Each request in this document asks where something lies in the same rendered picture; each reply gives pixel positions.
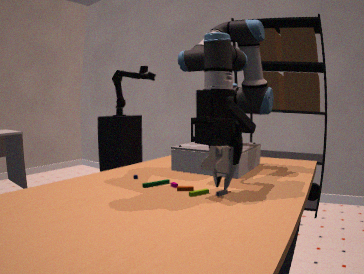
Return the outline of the orange rod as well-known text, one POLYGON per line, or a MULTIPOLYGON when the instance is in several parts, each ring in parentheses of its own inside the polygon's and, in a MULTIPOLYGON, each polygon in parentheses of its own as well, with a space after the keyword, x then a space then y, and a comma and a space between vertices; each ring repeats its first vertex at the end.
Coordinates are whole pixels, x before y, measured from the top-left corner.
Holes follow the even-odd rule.
POLYGON ((177 191, 194 191, 194 186, 177 186, 177 191))

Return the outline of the lime green rod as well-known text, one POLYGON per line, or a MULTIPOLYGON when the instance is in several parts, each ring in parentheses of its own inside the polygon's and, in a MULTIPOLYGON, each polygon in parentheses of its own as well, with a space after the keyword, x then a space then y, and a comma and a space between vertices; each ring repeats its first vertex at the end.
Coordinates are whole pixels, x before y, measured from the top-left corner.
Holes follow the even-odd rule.
POLYGON ((202 189, 202 190, 196 190, 196 191, 189 192, 189 196, 193 197, 193 196, 198 196, 198 195, 203 195, 203 194, 208 194, 208 193, 209 193, 209 189, 202 189))

